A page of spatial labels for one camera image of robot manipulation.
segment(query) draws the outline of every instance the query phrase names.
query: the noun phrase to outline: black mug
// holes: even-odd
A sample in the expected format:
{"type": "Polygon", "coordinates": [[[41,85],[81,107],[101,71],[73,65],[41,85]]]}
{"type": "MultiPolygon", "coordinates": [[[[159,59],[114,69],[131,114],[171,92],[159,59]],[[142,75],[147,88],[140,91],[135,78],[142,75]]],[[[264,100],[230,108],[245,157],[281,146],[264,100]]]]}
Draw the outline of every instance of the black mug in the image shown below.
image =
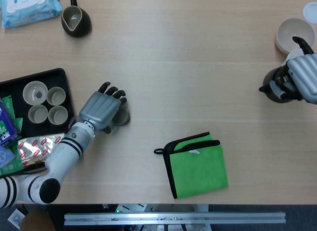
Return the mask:
{"type": "Polygon", "coordinates": [[[70,5],[63,11],[61,17],[63,29],[73,37],[87,35],[92,28],[89,15],[77,6],[77,0],[70,0],[70,5]]]}

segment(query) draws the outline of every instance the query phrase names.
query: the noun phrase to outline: robotic hand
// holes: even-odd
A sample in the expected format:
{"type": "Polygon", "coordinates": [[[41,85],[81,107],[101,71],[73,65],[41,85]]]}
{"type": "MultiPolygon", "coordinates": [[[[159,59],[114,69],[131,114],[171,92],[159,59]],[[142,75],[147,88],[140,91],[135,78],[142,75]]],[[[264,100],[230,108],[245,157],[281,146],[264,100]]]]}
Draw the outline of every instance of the robotic hand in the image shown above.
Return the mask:
{"type": "Polygon", "coordinates": [[[80,111],[81,122],[70,128],[47,158],[46,175],[8,176],[0,179],[0,208],[10,207],[18,200],[38,204],[49,204],[56,200],[62,181],[95,137],[95,131],[109,131],[109,125],[118,111],[126,109],[125,92],[118,91],[116,87],[107,90],[109,85],[109,82],[104,83],[90,97],[80,111]]]}
{"type": "Polygon", "coordinates": [[[317,55],[304,39],[294,36],[293,41],[305,55],[270,71],[259,90],[278,103],[304,99],[307,103],[317,104],[317,55]]]}

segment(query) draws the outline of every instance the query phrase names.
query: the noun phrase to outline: wooden table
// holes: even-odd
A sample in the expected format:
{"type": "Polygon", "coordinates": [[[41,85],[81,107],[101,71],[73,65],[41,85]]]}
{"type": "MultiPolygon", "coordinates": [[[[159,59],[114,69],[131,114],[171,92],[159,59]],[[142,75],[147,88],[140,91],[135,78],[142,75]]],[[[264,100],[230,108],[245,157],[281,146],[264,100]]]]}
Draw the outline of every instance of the wooden table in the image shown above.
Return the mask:
{"type": "Polygon", "coordinates": [[[258,91],[286,58],[277,27],[315,0],[77,1],[85,38],[60,18],[0,34],[1,80],[62,67],[77,113],[105,81],[127,93],[131,123],[97,135],[56,203],[317,203],[317,107],[258,91]],[[153,149],[205,131],[223,144],[229,188],[174,200],[153,149]]]}

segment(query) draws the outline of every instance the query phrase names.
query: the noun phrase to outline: white robot sleeve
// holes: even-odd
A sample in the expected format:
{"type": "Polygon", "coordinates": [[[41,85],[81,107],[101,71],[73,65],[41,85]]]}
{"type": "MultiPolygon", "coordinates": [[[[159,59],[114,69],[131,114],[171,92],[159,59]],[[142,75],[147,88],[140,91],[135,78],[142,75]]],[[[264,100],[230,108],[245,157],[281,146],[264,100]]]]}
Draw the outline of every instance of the white robot sleeve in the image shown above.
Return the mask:
{"type": "Polygon", "coordinates": [[[117,88],[111,87],[104,94],[109,84],[105,83],[90,97],[79,114],[83,122],[75,123],[47,158],[46,175],[0,179],[0,208],[17,201],[49,204],[56,200],[62,181],[94,138],[95,131],[105,129],[122,106],[120,97],[125,96],[124,91],[116,92],[117,88]]]}

